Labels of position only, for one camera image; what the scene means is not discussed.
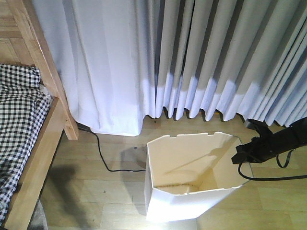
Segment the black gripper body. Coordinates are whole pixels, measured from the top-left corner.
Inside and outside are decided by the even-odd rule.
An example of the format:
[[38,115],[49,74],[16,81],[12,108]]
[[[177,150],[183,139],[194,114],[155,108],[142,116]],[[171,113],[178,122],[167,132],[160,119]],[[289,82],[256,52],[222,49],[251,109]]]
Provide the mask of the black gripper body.
[[253,137],[247,144],[236,146],[236,154],[231,158],[233,164],[263,163],[281,153],[278,147],[281,143],[279,131],[273,133],[265,122],[254,119],[247,119],[244,125],[256,130],[259,136]]

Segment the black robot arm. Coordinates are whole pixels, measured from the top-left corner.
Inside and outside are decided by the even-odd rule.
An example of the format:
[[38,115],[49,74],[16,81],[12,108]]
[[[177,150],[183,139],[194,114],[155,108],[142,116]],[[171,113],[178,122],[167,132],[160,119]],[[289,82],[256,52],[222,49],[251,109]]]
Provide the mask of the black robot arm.
[[263,163],[288,150],[294,150],[307,144],[307,119],[295,121],[289,127],[272,133],[263,121],[247,120],[247,128],[258,132],[250,143],[236,146],[237,153],[231,158],[233,164],[242,162]]

